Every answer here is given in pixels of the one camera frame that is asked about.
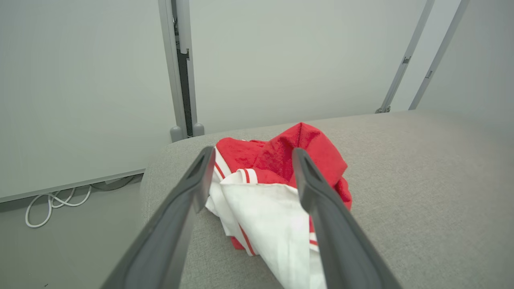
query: white fabric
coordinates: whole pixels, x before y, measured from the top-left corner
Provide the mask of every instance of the white fabric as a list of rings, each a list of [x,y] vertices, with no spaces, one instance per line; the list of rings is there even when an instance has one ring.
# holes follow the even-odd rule
[[[284,288],[326,288],[320,255],[309,244],[309,216],[300,205],[297,189],[257,184],[255,171],[246,171],[250,184],[243,169],[221,181],[215,170],[207,209],[220,218],[225,234],[234,236],[248,255],[252,251],[261,255]]]

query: black cable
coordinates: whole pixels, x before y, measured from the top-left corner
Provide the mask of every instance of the black cable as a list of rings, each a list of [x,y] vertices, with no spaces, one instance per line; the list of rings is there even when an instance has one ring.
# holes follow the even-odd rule
[[[120,180],[117,180],[115,183],[121,181],[121,180],[126,180],[128,178],[130,178],[126,183],[122,184],[121,186],[118,186],[118,187],[115,187],[115,188],[99,188],[99,187],[96,187],[95,184],[93,185],[90,185],[92,186],[93,188],[97,189],[97,190],[100,190],[100,191],[112,191],[112,190],[117,190],[117,189],[120,189],[120,188],[123,188],[124,186],[128,185],[136,176],[133,175],[133,176],[127,176],[127,177],[124,177],[123,179],[120,179]]]

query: red fabric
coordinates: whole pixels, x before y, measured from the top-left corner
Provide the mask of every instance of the red fabric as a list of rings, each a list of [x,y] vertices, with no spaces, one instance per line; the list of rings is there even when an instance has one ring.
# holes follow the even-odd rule
[[[294,148],[305,149],[348,210],[352,206],[348,183],[342,177],[346,163],[332,142],[311,125],[298,123],[270,141],[224,138],[216,144],[216,148],[232,173],[238,169],[252,168],[260,184],[287,184],[295,188],[292,151]],[[310,232],[314,232],[312,220],[309,222]],[[236,249],[243,248],[234,237],[232,244]]]

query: red stripe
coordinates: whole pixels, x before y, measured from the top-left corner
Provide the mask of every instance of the red stripe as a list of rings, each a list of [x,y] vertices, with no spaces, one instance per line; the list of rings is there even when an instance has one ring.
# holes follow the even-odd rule
[[[219,174],[220,174],[220,175],[222,175],[222,178],[225,178],[225,175],[223,174],[222,170],[219,168],[218,163],[217,163],[217,162],[215,162],[215,163],[214,163],[214,165],[215,165],[215,166],[216,166],[216,168],[218,169]]]
[[[248,171],[245,169],[245,174],[246,174],[246,183],[249,184],[250,183],[250,175],[248,174]]]
[[[255,253],[253,252],[252,245],[250,245],[250,240],[248,240],[248,236],[246,236],[245,231],[243,228],[241,228],[241,225],[239,225],[239,228],[241,229],[241,232],[243,233],[243,237],[245,238],[246,244],[248,245],[248,249],[250,249],[250,253],[252,253],[252,256],[255,256]]]

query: gray upholstered seat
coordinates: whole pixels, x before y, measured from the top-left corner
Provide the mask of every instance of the gray upholstered seat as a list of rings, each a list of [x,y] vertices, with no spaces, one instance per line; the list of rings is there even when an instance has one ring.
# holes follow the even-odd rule
[[[514,288],[514,151],[461,119],[430,112],[307,122],[348,163],[352,214],[405,288]],[[293,124],[172,143],[142,183],[148,220],[196,154],[223,137],[269,140]],[[273,288],[260,257],[234,250],[217,217],[200,212],[183,288]]]

